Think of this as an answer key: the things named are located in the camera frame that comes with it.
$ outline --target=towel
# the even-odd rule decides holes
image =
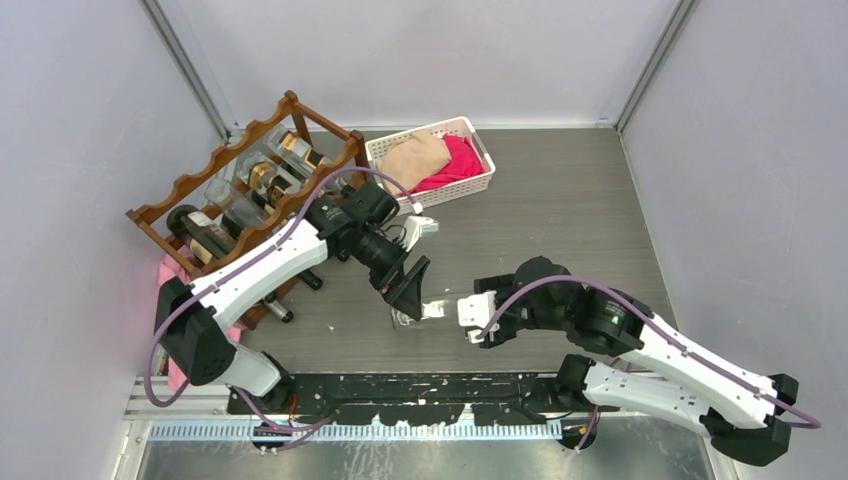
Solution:
[[[397,180],[407,190],[415,188],[422,180],[434,175],[450,161],[450,151],[445,142],[419,130],[411,137],[397,140],[377,162],[377,169]],[[389,182],[383,182],[389,192],[397,196],[400,191]]]
[[[179,251],[180,255],[186,258],[191,255],[187,247],[182,247]],[[165,255],[165,258],[159,264],[159,285],[161,286],[163,283],[174,277],[178,277],[186,285],[191,282],[191,277],[189,277],[188,272],[186,272],[176,260],[171,258],[170,255]],[[241,341],[241,332],[244,328],[244,325],[242,325],[241,322],[238,322],[228,328],[227,331],[224,332],[224,335],[226,335],[230,340],[239,343]],[[168,388],[176,390],[180,388],[180,385],[182,385],[185,380],[185,374],[182,370],[180,370],[180,367],[177,366],[177,363],[174,362],[173,358],[168,357]]]
[[[442,137],[442,140],[448,147],[448,151],[450,151],[450,162],[435,175],[422,180],[412,190],[412,193],[435,190],[449,183],[485,173],[483,165],[480,164],[480,158],[477,156],[477,152],[474,151],[474,146],[471,145],[471,139],[457,137],[455,135],[445,135]]]

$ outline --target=beige cloth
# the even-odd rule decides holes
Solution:
[[[386,156],[377,162],[377,169],[394,178],[407,190],[412,190],[427,177],[433,176],[450,162],[450,151],[445,141],[419,130],[411,137],[397,140],[389,147]],[[389,182],[383,182],[392,195],[400,191]]]

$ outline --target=wooden wine rack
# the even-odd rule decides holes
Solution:
[[[275,125],[289,116],[292,117],[297,135],[300,138],[306,140],[310,144],[312,143],[312,138],[309,135],[309,130],[306,127],[305,120],[306,118],[309,118],[344,141],[342,152],[331,164],[319,165],[318,168],[315,169],[315,173],[306,181],[306,183],[304,183],[304,186],[300,191],[294,194],[284,195],[280,198],[274,209],[274,214],[271,215],[265,223],[257,227],[246,228],[241,235],[239,235],[238,243],[229,255],[221,259],[213,259],[206,265],[195,264],[191,259],[184,257],[179,253],[179,248],[183,246],[183,243],[179,238],[174,235],[163,238],[151,227],[153,222],[177,206],[180,201],[203,185],[207,180],[212,178],[212,176],[219,170],[226,167],[227,164],[237,159],[238,156],[250,148],[251,145],[271,131]],[[282,162],[282,159],[279,157],[272,156],[271,159],[278,164]],[[250,124],[247,125],[241,140],[235,145],[225,145],[215,149],[215,151],[212,152],[209,164],[206,165],[206,168],[200,172],[195,173],[194,175],[180,175],[179,178],[174,180],[174,188],[165,200],[154,205],[142,205],[135,210],[129,210],[126,215],[138,226],[138,228],[156,242],[156,244],[159,245],[165,253],[173,257],[173,259],[188,272],[191,278],[202,277],[225,265],[228,265],[245,252],[250,251],[252,248],[262,243],[262,241],[271,234],[274,227],[288,218],[290,214],[306,202],[306,198],[321,180],[326,178],[333,171],[342,168],[351,159],[355,159],[357,166],[368,166],[368,160],[365,154],[365,139],[362,134],[356,130],[347,131],[330,120],[327,120],[324,116],[300,103],[297,95],[289,90],[285,93],[283,98],[277,102],[277,110],[271,118],[263,121],[254,120],[250,122]],[[366,176],[356,172],[350,183],[354,188],[359,188],[364,181],[366,181]],[[233,185],[242,193],[250,190],[250,187],[238,179],[233,182]],[[209,218],[213,219],[221,214],[221,209],[214,204],[206,205],[202,208],[202,211],[209,216]],[[294,277],[280,285],[277,288],[278,298],[284,297],[297,284],[297,282],[298,278]],[[256,305],[242,316],[241,321],[248,328],[253,330],[267,311],[268,309],[264,305]]]

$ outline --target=metal corner frame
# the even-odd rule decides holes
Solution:
[[[110,480],[136,480],[141,471],[144,451],[153,422],[150,420],[124,420],[121,425],[121,450],[115,460]]]
[[[153,28],[156,29],[156,32],[159,34],[162,42],[171,54],[171,58],[173,58],[174,63],[180,70],[180,73],[182,73],[183,78],[198,103],[200,103],[200,107],[203,109],[203,112],[206,114],[209,122],[212,123],[212,126],[218,132],[222,141],[227,142],[230,138],[231,130],[235,122],[227,122],[221,115],[221,110],[218,108],[218,105],[212,98],[212,95],[210,95],[207,85],[204,84],[203,79],[192,61],[192,58],[197,60],[198,56],[195,55],[192,57],[186,51],[183,42],[177,35],[173,24],[169,20],[165,10],[162,8],[162,5],[159,3],[159,0],[139,0],[139,4],[150,18],[150,23],[153,25]],[[207,79],[207,82],[214,83],[214,79]]]
[[[627,103],[624,104],[624,109],[621,111],[621,116],[615,124],[615,130],[619,134],[624,133],[624,130],[642,103],[645,93],[648,91],[651,83],[653,83],[665,59],[671,53],[671,49],[675,43],[677,43],[680,32],[683,31],[683,27],[686,26],[689,17],[692,16],[695,7],[699,3],[700,0],[678,0],[677,6],[674,8],[674,12],[672,12],[668,24],[666,24],[665,30],[663,30],[660,36],[659,42],[657,42],[657,46],[654,47],[654,51],[651,53],[651,58],[648,59],[648,63],[642,70],[642,74],[639,75],[639,80],[636,82],[636,86],[633,87],[633,91],[630,93],[630,97],[627,98]]]

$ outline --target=bottle label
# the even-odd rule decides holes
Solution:
[[[198,260],[203,262],[204,265],[212,261],[212,254],[209,253],[209,250],[206,250],[206,248],[204,248],[197,240],[192,238],[191,242],[189,242],[188,248]]]
[[[289,187],[291,187],[291,182],[279,175],[271,179],[271,185],[268,188],[268,203],[276,207],[277,202],[283,198]]]
[[[274,167],[268,165],[265,162],[257,163],[250,169],[250,177],[248,177],[247,185],[257,192],[262,191],[264,185],[262,185],[262,177],[266,174],[273,172]]]
[[[283,148],[292,152],[301,159],[306,158],[306,156],[309,154],[309,150],[312,149],[312,146],[309,145],[309,142],[302,138],[294,136],[294,134],[291,132],[286,133],[286,136],[283,137],[282,145]]]
[[[188,214],[188,218],[197,224],[198,227],[208,227],[209,225],[214,225],[212,219],[207,217],[203,212],[191,212]]]
[[[309,156],[306,157],[306,164],[315,169],[318,168],[318,165],[321,165],[322,160],[324,160],[324,155],[312,150],[309,152]]]
[[[224,229],[224,231],[227,232],[227,235],[233,238],[238,238],[239,235],[241,235],[241,232],[244,230],[241,225],[239,225],[226,213],[221,216],[221,227]]]

